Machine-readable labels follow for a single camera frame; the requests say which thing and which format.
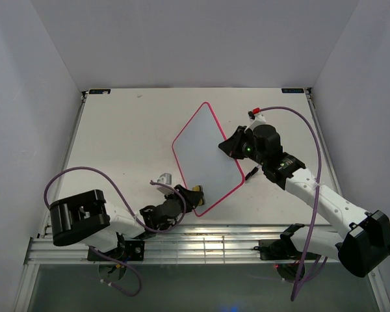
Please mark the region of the pink framed whiteboard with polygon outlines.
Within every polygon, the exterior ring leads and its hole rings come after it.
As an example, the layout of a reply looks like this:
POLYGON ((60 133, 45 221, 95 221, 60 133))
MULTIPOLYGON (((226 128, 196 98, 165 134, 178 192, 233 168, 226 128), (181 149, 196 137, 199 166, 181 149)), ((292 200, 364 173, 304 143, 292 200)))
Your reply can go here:
POLYGON ((238 161, 218 148, 226 140, 216 114, 202 103, 172 141, 172 151, 187 189, 203 188, 205 203, 194 210, 201 217, 244 184, 238 161))

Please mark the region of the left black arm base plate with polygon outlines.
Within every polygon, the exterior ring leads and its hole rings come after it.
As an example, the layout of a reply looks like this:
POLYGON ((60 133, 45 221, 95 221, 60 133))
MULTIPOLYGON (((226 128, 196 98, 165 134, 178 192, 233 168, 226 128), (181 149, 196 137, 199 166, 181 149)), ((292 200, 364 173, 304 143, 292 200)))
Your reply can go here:
POLYGON ((118 246, 108 252, 101 252, 106 257, 121 261, 143 261, 145 251, 145 242, 143 240, 126 240, 119 242, 118 246))

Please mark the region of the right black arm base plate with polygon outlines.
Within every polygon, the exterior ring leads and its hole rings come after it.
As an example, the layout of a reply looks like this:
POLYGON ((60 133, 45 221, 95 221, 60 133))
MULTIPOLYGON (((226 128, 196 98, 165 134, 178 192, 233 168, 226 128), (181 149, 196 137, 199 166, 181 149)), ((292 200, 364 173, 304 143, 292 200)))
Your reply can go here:
POLYGON ((261 260, 299 261, 302 253, 294 247, 287 246, 281 239, 259 240, 253 250, 259 253, 261 260))

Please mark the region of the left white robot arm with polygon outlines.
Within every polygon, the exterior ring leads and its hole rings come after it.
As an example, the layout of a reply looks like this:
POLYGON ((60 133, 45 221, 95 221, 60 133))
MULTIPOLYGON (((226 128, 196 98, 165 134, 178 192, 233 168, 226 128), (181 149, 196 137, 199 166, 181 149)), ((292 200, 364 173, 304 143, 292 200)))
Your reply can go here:
POLYGON ((130 239, 148 239, 158 231, 177 224, 178 217, 205 203, 202 186, 186 189, 176 185, 157 206, 139 210, 141 224, 127 211, 108 204, 102 190, 91 190, 55 201, 50 205, 53 244, 91 245, 109 259, 119 259, 125 252, 121 235, 130 239))

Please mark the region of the yellow whiteboard eraser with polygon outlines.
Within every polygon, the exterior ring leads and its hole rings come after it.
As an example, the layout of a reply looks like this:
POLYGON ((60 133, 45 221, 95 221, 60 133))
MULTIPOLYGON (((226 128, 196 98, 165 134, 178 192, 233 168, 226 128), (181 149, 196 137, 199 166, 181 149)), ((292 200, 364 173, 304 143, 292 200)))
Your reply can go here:
POLYGON ((196 185, 192 188, 194 193, 194 203, 197 207, 205 204, 205 197, 203 193, 203 187, 201 185, 196 185))

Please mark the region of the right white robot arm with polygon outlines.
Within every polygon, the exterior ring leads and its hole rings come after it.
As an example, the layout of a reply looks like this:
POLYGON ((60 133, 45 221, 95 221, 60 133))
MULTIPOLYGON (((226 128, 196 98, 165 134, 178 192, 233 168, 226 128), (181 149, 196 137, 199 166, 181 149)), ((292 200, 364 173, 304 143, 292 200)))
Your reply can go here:
POLYGON ((261 124, 239 126, 219 149, 232 159, 250 159, 265 177, 312 207, 335 228, 335 233, 290 225, 279 240, 265 248, 272 257, 295 258, 304 250, 338 260, 351 274, 363 278, 390 255, 390 221, 381 211, 370 213, 327 187, 319 185, 305 164, 283 151, 275 127, 261 124))

